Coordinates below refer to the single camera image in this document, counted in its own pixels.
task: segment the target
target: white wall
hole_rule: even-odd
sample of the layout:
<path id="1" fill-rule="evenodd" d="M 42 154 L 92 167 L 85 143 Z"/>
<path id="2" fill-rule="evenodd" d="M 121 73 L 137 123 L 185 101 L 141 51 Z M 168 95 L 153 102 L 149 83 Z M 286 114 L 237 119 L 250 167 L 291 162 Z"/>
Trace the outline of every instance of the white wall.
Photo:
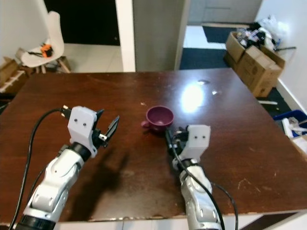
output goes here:
<path id="1" fill-rule="evenodd" d="M 47 38 L 43 0 L 0 0 L 0 63 L 15 57 L 19 47 L 39 46 Z"/>
<path id="2" fill-rule="evenodd" d="M 274 15 L 289 33 L 281 47 L 296 46 L 277 85 L 291 109 L 307 111 L 307 0 L 263 0 L 256 20 Z"/>
<path id="3" fill-rule="evenodd" d="M 176 59 L 175 59 L 174 70 L 179 70 L 179 68 L 180 68 L 184 37 L 185 37 L 185 34 L 186 34 L 186 28 L 187 28 L 188 18 L 189 18 L 190 5 L 191 5 L 191 0 L 185 0 L 184 1 L 184 6 L 183 6 L 182 16 L 181 16 L 181 22 L 180 22 L 178 42 L 177 42 L 177 51 L 176 51 Z"/>

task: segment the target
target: blue mat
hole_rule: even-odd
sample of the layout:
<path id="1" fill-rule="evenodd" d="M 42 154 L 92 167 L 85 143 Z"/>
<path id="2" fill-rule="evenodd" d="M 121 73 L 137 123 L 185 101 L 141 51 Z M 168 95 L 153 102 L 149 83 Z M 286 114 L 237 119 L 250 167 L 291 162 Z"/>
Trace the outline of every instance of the blue mat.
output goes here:
<path id="1" fill-rule="evenodd" d="M 236 28 L 232 27 L 202 27 L 208 42 L 226 43 L 227 38 L 232 31 L 236 31 Z"/>
<path id="2" fill-rule="evenodd" d="M 180 69 L 228 68 L 223 60 L 224 49 L 184 48 Z"/>

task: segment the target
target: white tile floor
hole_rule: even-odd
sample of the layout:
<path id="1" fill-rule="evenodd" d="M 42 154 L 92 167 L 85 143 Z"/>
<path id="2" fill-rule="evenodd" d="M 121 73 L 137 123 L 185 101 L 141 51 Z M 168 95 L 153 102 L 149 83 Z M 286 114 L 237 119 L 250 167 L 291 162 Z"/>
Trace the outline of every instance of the white tile floor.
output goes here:
<path id="1" fill-rule="evenodd" d="M 224 43 L 208 42 L 202 26 L 188 25 L 183 42 L 184 48 L 226 49 Z"/>
<path id="2" fill-rule="evenodd" d="M 250 222 L 260 218 L 262 215 L 239 215 L 239 229 Z M 223 217 L 226 230 L 235 229 L 235 218 L 233 216 Z M 107 222 L 64 222 L 58 223 L 57 230 L 189 230 L 186 218 L 155 219 L 155 220 L 125 220 Z"/>
<path id="3" fill-rule="evenodd" d="M 119 46 L 66 43 L 64 56 L 75 73 L 123 71 Z"/>

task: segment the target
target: gray door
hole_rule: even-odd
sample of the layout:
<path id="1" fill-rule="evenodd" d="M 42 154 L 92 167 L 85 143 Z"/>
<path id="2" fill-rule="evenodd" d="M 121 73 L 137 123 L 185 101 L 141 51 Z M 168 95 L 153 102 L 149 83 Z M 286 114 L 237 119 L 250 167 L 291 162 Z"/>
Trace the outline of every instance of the gray door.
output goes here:
<path id="1" fill-rule="evenodd" d="M 262 0 L 191 0 L 188 24 L 251 23 Z"/>
<path id="2" fill-rule="evenodd" d="M 137 71 L 174 69 L 186 1 L 133 0 Z"/>

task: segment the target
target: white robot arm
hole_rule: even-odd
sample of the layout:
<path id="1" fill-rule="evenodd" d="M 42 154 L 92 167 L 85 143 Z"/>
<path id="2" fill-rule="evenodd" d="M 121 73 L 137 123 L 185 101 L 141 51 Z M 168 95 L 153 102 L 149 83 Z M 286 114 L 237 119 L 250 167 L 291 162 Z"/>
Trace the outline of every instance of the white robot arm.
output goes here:
<path id="1" fill-rule="evenodd" d="M 180 128 L 173 136 L 170 131 L 166 131 L 168 152 L 173 158 L 173 168 L 179 172 L 181 193 L 186 202 L 186 214 L 190 230 L 222 229 L 220 217 L 210 197 L 212 193 L 210 181 L 198 164 L 201 155 L 209 146 L 210 132 L 210 127 L 206 125 L 190 125 L 186 130 Z M 195 176 L 206 187 L 207 191 L 188 175 L 182 166 Z"/>
<path id="2" fill-rule="evenodd" d="M 17 230 L 54 228 L 84 163 L 96 156 L 100 146 L 107 146 L 117 129 L 119 116 L 110 124 L 107 133 L 101 134 L 96 124 L 102 113 L 103 110 L 95 112 L 81 106 L 72 109 L 63 106 L 62 115 L 69 119 L 71 145 L 47 166 L 45 177 L 28 202 Z"/>

